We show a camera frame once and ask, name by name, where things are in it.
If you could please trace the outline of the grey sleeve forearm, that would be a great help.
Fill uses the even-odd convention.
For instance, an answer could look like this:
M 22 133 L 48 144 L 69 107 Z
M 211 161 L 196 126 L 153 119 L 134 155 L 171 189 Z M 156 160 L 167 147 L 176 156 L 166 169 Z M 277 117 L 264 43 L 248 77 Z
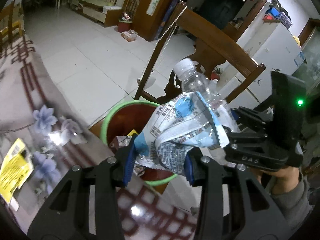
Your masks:
M 308 192 L 308 181 L 300 173 L 299 183 L 293 190 L 282 194 L 271 194 L 293 232 L 302 226 L 313 211 L 314 206 L 309 202 Z

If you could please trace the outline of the person's right hand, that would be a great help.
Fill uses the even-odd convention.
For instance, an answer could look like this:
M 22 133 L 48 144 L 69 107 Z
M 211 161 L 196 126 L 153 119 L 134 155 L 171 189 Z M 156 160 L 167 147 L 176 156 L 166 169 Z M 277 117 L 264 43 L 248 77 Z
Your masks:
M 263 174 L 274 177 L 276 181 L 274 182 L 271 192 L 275 195 L 291 192 L 300 182 L 300 170 L 297 167 L 286 166 L 277 172 L 263 171 L 252 167 L 249 169 L 260 184 Z

